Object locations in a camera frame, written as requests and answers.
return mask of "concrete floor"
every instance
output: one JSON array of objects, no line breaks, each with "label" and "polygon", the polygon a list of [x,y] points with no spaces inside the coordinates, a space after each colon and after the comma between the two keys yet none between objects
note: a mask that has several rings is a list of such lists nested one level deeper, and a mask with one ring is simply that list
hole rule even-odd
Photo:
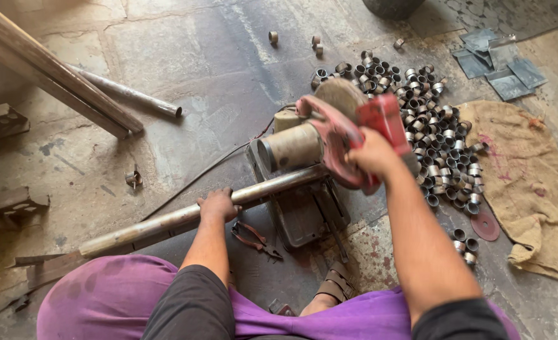
[{"label": "concrete floor", "polygon": [[[10,103],[32,123],[29,133],[0,141],[0,191],[28,185],[51,198],[48,214],[27,222],[21,232],[0,232],[0,301],[26,284],[24,269],[4,269],[14,257],[70,252],[138,221],[212,160],[258,134],[282,104],[309,93],[317,66],[356,62],[359,51],[370,48],[402,70],[434,64],[449,78],[442,104],[499,100],[484,78],[466,79],[450,56],[462,31],[420,39],[407,23],[381,21],[359,0],[14,0],[3,10],[65,62],[181,105],[184,117],[175,121],[127,104],[145,132],[117,140],[0,66],[0,103]],[[268,44],[269,30],[279,32],[277,48]],[[312,35],[322,37],[320,59],[310,49]],[[398,37],[406,44],[396,52],[392,43]],[[558,143],[558,30],[518,47],[549,82],[514,104],[545,115]],[[135,192],[124,183],[124,171],[134,163],[145,181]],[[238,152],[163,211],[190,205],[210,189],[254,182]],[[383,190],[372,197],[341,190],[341,197],[353,220],[342,237],[359,263],[360,290],[394,287]],[[437,216],[446,229],[473,233],[469,220],[449,206],[441,205]],[[263,206],[244,212],[243,220],[280,247]],[[180,265],[193,235],[139,252]],[[230,237],[227,243],[246,297],[262,307],[279,298],[297,311],[337,253],[326,238],[292,254],[283,251],[285,261],[273,264]],[[558,281],[509,266],[510,248],[504,235],[481,242],[476,270],[481,286],[524,339],[558,339]],[[38,301],[47,289],[34,293],[27,309],[0,313],[0,339],[35,338]]]}]

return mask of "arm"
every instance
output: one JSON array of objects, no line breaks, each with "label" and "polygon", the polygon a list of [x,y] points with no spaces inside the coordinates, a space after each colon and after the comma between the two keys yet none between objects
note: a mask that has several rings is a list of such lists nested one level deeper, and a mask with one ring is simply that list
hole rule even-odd
[{"label": "arm", "polygon": [[197,235],[186,253],[181,269],[192,264],[200,264],[211,270],[228,287],[229,255],[226,251],[224,224],[237,216],[240,206],[230,200],[230,188],[210,191],[207,198],[197,198],[201,207],[201,222]]},{"label": "arm", "polygon": [[365,143],[346,161],[386,184],[394,265],[411,314],[411,326],[427,310],[449,301],[479,298],[482,291],[422,197],[392,146],[362,127]]}]

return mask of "pliers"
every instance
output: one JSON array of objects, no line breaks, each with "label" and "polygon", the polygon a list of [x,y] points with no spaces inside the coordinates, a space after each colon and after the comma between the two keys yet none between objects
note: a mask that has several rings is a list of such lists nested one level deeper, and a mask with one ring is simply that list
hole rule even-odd
[{"label": "pliers", "polygon": [[[254,233],[256,235],[256,237],[260,240],[260,243],[255,243],[255,242],[251,242],[251,241],[247,241],[245,238],[241,237],[239,235],[239,229],[237,228],[237,225],[240,225],[242,227],[245,227],[247,230],[251,231],[252,233]],[[260,235],[260,233],[258,233],[258,231],[256,229],[254,229],[251,226],[248,226],[247,224],[241,222],[241,221],[237,221],[235,222],[235,225],[233,226],[233,228],[230,229],[230,233],[233,234],[235,237],[237,237],[237,239],[245,244],[247,244],[250,247],[254,247],[259,251],[265,251],[267,254],[269,254],[271,257],[276,257],[278,259],[283,259],[283,257],[281,256],[281,254],[279,254],[279,252],[277,251],[277,249],[273,246],[271,246],[270,244],[267,245],[266,244],[266,237]]]}]

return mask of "brown sandal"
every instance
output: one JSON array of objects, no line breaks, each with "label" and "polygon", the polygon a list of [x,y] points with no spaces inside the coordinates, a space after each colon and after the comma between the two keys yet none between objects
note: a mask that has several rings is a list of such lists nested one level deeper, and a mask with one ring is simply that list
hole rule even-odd
[{"label": "brown sandal", "polygon": [[354,296],[354,284],[356,278],[340,262],[334,262],[325,276],[325,281],[320,284],[317,294],[329,294],[336,298],[339,303]]}]

